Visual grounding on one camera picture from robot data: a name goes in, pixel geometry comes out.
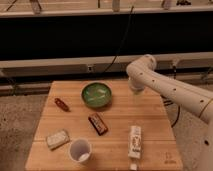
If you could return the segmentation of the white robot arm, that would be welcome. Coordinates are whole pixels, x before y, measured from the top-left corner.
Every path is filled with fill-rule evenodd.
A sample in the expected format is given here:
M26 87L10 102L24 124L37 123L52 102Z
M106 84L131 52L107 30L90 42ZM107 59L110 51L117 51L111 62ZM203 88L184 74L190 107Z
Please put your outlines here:
M205 122L208 128L195 171L213 171L213 92L158 74L156 66L149 54L131 62L126 68L130 89L143 91L147 86Z

